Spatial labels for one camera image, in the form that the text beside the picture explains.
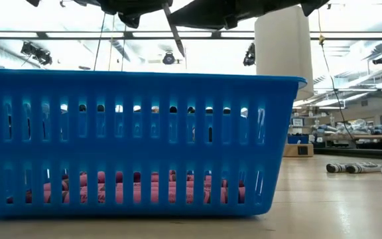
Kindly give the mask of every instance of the cardboard box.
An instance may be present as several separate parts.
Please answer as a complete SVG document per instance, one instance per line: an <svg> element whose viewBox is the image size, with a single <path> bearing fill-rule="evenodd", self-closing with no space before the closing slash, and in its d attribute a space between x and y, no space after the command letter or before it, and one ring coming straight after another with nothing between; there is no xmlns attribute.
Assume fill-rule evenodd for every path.
<svg viewBox="0 0 382 239"><path fill-rule="evenodd" d="M313 144L285 144L284 157L313 157Z"/></svg>

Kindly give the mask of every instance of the ceiling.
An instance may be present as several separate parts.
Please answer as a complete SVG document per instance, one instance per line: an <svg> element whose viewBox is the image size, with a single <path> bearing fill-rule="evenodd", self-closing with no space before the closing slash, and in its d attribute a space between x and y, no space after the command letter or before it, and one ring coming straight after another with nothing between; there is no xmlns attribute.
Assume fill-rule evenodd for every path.
<svg viewBox="0 0 382 239"><path fill-rule="evenodd" d="M190 1L174 0L171 11L185 6ZM331 0L330 3L330 6L324 6L320 10L323 32L382 32L382 0ZM0 0L0 31L55 31L64 32L64 36L75 34L69 32L81 31L94 32L90 33L93 36L97 33L98 37L103 25L105 36L108 37L111 36L111 31L134 31L134 36L138 36L137 31L141 31L143 33L140 36L144 38L171 35L166 33L170 28L162 11L143 15L140 27L130 29L117 17L105 16L99 7L83 7L73 1L66 1L64 5L65 7L62 7L59 0L42 0L39 7L33 7L25 0ZM186 58L177 51L172 39L117 40L115 44L111 44L109 40L33 40L39 47L49 50L53 58L51 65L40 66L38 62L20 53L23 40L4 39L0 40L0 67L79 70L80 66L85 66L91 69L95 67L96 70L255 74L255 66L243 65L245 52L252 43L248 36L254 36L254 22L255 19L242 21L237 28L230 30L231 36L237 36L233 40L183 40ZM317 12L309 16L309 23L311 31L319 31ZM196 29L180 27L178 30L182 35L190 37L204 35L204 32L195 33ZM382 69L382 65L373 65L371 59L362 57L366 53L364 50L381 43L382 41L327 40L324 47L326 58L330 72L339 78L337 85L345 87L348 84L346 87L354 88L368 87L364 84L372 84L373 80L376 83L382 82L380 75L355 86L349 85L353 80ZM164 65L161 59L166 51L172 51L179 63ZM312 41L312 62L317 93L330 91L332 86L328 80L328 71L316 40Z"/></svg>

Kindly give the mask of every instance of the beige floor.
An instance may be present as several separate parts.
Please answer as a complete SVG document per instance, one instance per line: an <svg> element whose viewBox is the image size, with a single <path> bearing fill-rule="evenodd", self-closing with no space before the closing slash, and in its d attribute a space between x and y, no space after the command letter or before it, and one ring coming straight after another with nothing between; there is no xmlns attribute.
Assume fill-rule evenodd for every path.
<svg viewBox="0 0 382 239"><path fill-rule="evenodd" d="M355 161L367 160L284 159L275 202L263 216L0 221L0 238L382 238L382 174L325 171L329 162Z"/></svg>

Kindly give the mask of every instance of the white column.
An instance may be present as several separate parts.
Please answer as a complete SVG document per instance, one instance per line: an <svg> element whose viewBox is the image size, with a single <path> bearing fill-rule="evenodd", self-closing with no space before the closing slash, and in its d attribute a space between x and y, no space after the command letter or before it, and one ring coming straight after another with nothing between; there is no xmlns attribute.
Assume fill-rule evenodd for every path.
<svg viewBox="0 0 382 239"><path fill-rule="evenodd" d="M296 100L314 95L309 20L299 6L259 17L255 46L257 74L301 76L308 85L298 92Z"/></svg>

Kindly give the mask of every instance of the basket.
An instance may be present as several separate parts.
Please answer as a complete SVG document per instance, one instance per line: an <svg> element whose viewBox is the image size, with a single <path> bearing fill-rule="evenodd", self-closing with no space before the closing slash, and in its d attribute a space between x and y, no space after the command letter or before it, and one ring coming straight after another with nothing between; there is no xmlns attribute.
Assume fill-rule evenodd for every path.
<svg viewBox="0 0 382 239"><path fill-rule="evenodd" d="M305 83L0 70L0 216L266 213Z"/></svg>

